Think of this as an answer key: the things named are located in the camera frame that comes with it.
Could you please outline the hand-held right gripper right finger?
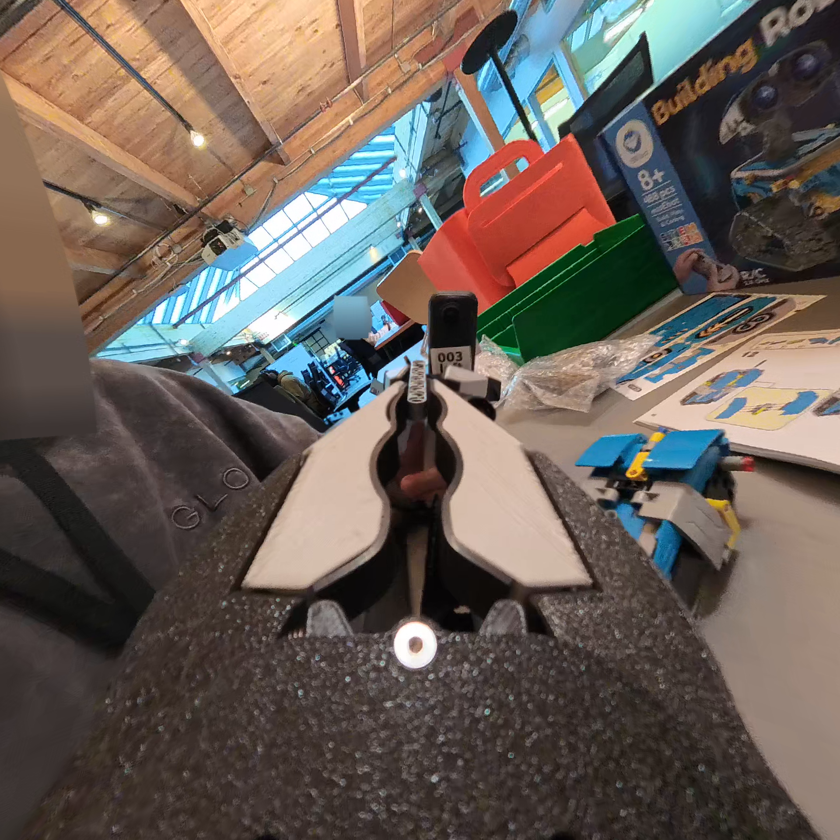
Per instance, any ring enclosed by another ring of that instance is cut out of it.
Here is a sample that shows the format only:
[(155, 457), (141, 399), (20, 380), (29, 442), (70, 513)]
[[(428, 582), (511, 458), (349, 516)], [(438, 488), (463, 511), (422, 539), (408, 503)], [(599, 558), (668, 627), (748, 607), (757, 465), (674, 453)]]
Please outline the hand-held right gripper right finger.
[(429, 394), (435, 430), (451, 453), (440, 506), (438, 574), (458, 602), (525, 602), (532, 595), (588, 590), (592, 575), (527, 450), (446, 385)]

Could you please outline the blue sticker sheet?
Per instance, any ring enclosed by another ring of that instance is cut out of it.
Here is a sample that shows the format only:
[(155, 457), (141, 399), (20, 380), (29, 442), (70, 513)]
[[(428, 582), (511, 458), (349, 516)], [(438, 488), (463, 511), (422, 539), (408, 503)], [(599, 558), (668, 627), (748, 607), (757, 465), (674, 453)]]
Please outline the blue sticker sheet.
[(655, 342), (612, 388), (634, 401), (822, 299), (823, 295), (771, 293), (707, 295), (648, 330)]

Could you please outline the black round-top pole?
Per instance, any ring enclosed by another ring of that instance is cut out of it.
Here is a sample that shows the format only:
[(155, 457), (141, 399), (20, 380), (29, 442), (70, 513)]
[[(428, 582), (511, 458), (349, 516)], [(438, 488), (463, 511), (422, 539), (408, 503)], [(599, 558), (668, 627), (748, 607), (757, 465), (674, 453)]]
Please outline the black round-top pole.
[(528, 138), (538, 143), (536, 133), (532, 130), (529, 117), (516, 93), (507, 69), (499, 55), (499, 50), (508, 43), (518, 24), (518, 14), (513, 9), (508, 9), (494, 17), (481, 29), (477, 37), (467, 48), (460, 63), (460, 70), (467, 76), (473, 77), (482, 67), (490, 62), (495, 67), (502, 86), (519, 117), (521, 126)]

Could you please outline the open instruction booklet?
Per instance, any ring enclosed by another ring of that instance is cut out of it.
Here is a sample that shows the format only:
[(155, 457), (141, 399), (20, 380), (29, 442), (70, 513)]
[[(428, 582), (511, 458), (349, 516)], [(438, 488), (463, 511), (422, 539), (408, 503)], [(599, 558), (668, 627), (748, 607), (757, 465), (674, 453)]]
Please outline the open instruction booklet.
[(764, 332), (636, 420), (722, 430), (734, 451), (839, 472), (839, 331)]

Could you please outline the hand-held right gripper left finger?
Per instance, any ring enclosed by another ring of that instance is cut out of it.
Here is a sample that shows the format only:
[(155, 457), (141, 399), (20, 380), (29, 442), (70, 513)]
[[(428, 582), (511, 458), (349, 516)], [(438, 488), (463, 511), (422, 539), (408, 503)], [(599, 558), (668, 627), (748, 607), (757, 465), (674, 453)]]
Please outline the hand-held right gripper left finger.
[(308, 449), (243, 592), (332, 600), (348, 615), (367, 612), (387, 593), (392, 514), (377, 465), (398, 435), (396, 406), (405, 392), (404, 382), (391, 385)]

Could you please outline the white ceiling-mounted unit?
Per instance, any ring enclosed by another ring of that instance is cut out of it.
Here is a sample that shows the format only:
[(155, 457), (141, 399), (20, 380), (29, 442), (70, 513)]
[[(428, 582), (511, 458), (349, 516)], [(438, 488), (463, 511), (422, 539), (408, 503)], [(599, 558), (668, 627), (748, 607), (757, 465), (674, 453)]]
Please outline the white ceiling-mounted unit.
[(203, 263), (224, 271), (238, 270), (259, 254), (244, 232), (228, 219), (207, 227), (201, 241)]

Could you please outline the bright green plastic bin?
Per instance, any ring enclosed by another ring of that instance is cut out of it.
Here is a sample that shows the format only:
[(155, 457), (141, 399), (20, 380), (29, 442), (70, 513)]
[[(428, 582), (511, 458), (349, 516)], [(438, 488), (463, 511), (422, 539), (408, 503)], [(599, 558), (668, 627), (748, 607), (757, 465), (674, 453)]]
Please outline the bright green plastic bin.
[(644, 217), (576, 246), (478, 316), (477, 340), (522, 361), (603, 340), (677, 289)]

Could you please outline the grey desk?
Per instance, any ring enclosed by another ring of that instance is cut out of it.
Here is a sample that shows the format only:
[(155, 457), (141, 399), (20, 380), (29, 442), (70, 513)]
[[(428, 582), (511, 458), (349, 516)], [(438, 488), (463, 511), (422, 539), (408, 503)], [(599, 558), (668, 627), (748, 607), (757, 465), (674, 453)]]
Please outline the grey desk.
[[(824, 299), (769, 332), (838, 328), (838, 278), (775, 290)], [(505, 408), (500, 424), (580, 485), (574, 462), (594, 440), (642, 431), (635, 419), (715, 363), (634, 402), (609, 391), (588, 413)], [(838, 838), (838, 476), (760, 459), (737, 478), (740, 553), (701, 602), (699, 628), (765, 759), (820, 836)]]

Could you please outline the orange plastic bin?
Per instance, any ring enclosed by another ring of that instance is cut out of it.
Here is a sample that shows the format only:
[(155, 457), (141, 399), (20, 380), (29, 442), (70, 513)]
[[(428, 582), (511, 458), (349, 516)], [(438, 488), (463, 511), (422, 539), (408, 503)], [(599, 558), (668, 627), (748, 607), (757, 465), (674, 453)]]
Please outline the orange plastic bin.
[(464, 207), (418, 264), (436, 291), (470, 291), (483, 312), (616, 222), (577, 139), (544, 153), (514, 140), (467, 176)]

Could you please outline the dark blue toy box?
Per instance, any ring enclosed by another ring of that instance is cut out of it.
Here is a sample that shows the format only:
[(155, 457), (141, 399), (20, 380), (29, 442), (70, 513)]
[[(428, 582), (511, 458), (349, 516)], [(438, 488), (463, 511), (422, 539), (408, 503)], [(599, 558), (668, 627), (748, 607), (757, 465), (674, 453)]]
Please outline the dark blue toy box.
[(686, 295), (837, 278), (839, 2), (756, 2), (599, 140)]

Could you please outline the blue brick toy car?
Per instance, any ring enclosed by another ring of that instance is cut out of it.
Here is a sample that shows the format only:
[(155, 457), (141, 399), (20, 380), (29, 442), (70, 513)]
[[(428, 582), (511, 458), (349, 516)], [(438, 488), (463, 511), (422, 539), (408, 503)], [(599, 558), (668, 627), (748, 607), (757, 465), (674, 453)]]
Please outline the blue brick toy car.
[(574, 464), (589, 471), (584, 489), (593, 501), (667, 579), (687, 548), (715, 571), (735, 557), (742, 527), (734, 474), (753, 472), (755, 459), (735, 454), (722, 430), (607, 435)]

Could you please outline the black mesh office chair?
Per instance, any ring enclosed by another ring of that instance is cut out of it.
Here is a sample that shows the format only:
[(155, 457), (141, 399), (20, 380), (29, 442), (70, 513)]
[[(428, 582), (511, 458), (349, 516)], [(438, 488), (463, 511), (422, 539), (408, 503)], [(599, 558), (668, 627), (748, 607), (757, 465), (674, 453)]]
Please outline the black mesh office chair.
[(596, 139), (601, 131), (632, 106), (654, 83), (648, 37), (643, 32), (636, 45), (569, 121), (569, 133), (579, 144)]

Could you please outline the crumpled clear plastic bag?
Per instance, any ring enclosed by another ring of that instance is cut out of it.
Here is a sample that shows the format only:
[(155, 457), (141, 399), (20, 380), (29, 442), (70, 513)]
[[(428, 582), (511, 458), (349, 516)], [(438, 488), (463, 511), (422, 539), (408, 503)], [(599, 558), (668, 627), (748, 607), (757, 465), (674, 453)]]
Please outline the crumpled clear plastic bag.
[(522, 357), (517, 349), (500, 346), (490, 337), (481, 336), (476, 346), (474, 370), (498, 382), (502, 392), (522, 365)]
[(587, 413), (594, 399), (631, 373), (656, 342), (656, 337), (643, 333), (535, 358), (511, 376), (498, 407)]

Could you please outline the wooden laptop stand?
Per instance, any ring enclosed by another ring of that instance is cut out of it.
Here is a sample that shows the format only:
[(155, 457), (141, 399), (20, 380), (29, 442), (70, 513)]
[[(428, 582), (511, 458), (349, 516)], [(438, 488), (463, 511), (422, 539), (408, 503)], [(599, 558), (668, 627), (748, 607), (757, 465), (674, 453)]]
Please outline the wooden laptop stand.
[(418, 249), (408, 251), (376, 288), (383, 309), (399, 327), (427, 325), (429, 300), (437, 289), (419, 264), (421, 255)]

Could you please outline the long grey perforated beam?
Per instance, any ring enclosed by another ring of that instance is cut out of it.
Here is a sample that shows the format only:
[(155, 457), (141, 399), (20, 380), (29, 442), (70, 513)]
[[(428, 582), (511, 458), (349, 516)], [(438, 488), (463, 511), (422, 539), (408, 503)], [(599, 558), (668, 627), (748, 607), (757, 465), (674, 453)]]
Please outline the long grey perforated beam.
[(424, 358), (410, 363), (406, 385), (406, 417), (410, 422), (424, 422), (427, 417), (427, 363)]

